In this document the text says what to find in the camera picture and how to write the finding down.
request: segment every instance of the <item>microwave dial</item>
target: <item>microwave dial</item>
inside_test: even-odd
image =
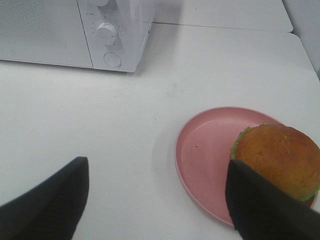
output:
[[[112,45],[118,37],[117,28],[109,23],[103,22],[96,28],[95,35],[105,45]]]

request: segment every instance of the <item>white table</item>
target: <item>white table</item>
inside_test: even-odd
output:
[[[157,0],[155,22],[292,32],[282,0]]]
[[[0,205],[87,156],[75,240],[241,239],[176,173],[177,134],[203,110],[255,109],[320,145],[320,83],[290,33],[154,24],[135,74],[1,61],[0,76]]]

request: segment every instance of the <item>white microwave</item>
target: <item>white microwave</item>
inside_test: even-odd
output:
[[[155,0],[0,0],[0,59],[134,72]]]

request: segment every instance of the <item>microwave door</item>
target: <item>microwave door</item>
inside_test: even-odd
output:
[[[93,68],[77,0],[0,0],[0,59]]]

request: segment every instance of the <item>wall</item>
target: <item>wall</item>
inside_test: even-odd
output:
[[[320,0],[283,0],[293,25],[320,78]]]

